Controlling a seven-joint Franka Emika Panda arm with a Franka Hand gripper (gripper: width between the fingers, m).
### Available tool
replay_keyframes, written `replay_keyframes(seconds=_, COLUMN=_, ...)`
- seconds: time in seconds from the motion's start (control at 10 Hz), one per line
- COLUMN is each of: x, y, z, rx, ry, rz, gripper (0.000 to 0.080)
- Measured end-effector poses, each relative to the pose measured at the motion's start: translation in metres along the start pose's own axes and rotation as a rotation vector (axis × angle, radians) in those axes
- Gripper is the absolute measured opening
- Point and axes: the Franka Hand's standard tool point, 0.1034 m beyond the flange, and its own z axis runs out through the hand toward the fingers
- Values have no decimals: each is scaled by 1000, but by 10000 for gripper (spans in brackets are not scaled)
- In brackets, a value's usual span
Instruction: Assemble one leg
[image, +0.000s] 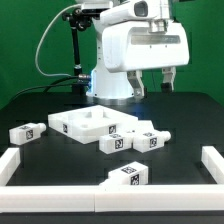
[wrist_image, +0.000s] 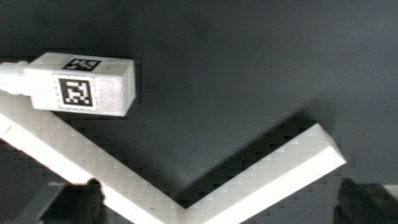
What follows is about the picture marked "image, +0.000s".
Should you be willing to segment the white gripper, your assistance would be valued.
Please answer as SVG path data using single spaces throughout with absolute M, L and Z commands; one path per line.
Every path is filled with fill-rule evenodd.
M 173 22 L 166 32 L 150 32 L 148 22 L 129 21 L 107 27 L 102 34 L 102 49 L 104 64 L 110 72 L 129 71 L 127 79 L 136 99 L 145 95 L 140 70 L 163 68 L 161 89 L 173 92 L 173 66 L 189 61 L 185 30 L 180 23 Z

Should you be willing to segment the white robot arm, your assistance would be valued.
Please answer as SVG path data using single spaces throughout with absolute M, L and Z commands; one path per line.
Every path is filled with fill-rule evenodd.
M 76 2 L 97 33 L 89 97 L 105 104 L 141 99 L 142 72 L 148 69 L 161 69 L 164 86 L 173 89 L 176 68 L 188 63 L 189 50 L 183 26 L 172 18 L 172 0 Z

